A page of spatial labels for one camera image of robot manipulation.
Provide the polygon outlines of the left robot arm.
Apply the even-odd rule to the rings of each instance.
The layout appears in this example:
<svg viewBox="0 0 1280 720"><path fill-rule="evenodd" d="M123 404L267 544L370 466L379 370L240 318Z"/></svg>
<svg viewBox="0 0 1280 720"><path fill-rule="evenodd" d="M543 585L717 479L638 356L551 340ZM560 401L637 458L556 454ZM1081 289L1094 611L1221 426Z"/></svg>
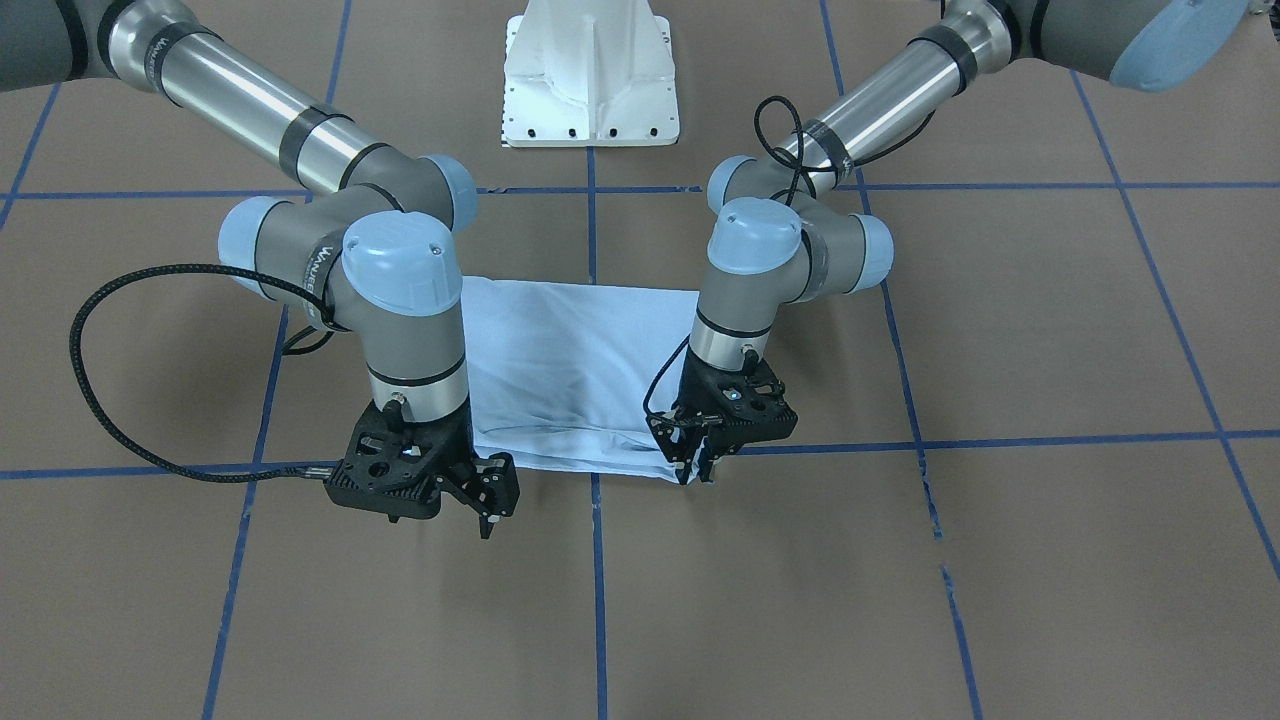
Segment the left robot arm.
<svg viewBox="0 0 1280 720"><path fill-rule="evenodd" d="M716 464L748 445L785 439L797 414L765 360L777 311L873 288L890 274L890 229L836 213L824 193L910 143L951 97L1030 59L1116 88L1158 94L1208 64L1249 12L1247 1L943 1L940 17L859 86L803 120L774 95L792 129L758 135L759 158L724 159L707 183L716 225L692 327L668 409L646 427L675 480L713 482Z"/></svg>

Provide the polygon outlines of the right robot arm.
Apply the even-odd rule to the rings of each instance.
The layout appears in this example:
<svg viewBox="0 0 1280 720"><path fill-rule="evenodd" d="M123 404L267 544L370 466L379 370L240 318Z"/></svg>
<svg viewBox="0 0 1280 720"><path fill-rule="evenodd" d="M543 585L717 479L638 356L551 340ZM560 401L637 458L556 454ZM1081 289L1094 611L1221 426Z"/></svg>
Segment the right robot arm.
<svg viewBox="0 0 1280 720"><path fill-rule="evenodd" d="M412 158L355 119L256 63L180 1L5 1L3 90L119 79L205 119L314 196L251 197L221 223L215 264L172 264L96 290L69 333L72 370L97 423L122 447L172 474L209 483L266 480L212 474L160 457L122 430L90 383L83 334L111 293L161 275L225 275L296 307L311 333L355 334L371 398L343 457L289 466L329 500L401 519L435 518L444 495L477 514L488 538L520 487L507 452L474 447L454 236L474 223L477 192L453 158Z"/></svg>

